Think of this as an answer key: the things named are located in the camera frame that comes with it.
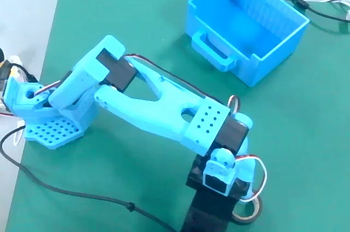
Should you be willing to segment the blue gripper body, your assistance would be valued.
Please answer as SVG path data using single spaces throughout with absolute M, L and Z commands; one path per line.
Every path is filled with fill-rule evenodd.
M 217 148 L 206 162 L 203 185 L 220 195 L 229 196 L 233 191 L 234 182 L 241 180 L 248 183 L 248 191 L 246 195 L 240 196 L 239 200 L 253 201 L 259 196 L 259 192 L 252 191 L 255 162 L 258 160 L 256 155 L 234 156 L 228 149 Z

